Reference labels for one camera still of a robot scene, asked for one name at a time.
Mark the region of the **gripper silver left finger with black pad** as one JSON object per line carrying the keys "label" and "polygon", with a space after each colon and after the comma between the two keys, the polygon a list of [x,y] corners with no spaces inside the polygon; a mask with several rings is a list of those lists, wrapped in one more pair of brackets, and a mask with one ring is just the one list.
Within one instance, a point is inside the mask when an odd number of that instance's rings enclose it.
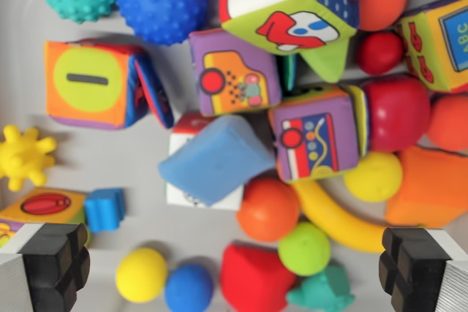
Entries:
{"label": "gripper silver left finger with black pad", "polygon": [[88,280],[83,224],[1,223],[1,310],[71,311]]}

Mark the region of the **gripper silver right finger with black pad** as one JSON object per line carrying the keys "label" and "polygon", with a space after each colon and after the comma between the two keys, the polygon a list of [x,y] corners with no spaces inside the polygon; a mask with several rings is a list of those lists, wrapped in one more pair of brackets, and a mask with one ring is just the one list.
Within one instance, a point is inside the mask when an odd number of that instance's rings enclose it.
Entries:
{"label": "gripper silver right finger with black pad", "polygon": [[467,252],[443,229],[387,228],[379,260],[395,311],[466,311]]}

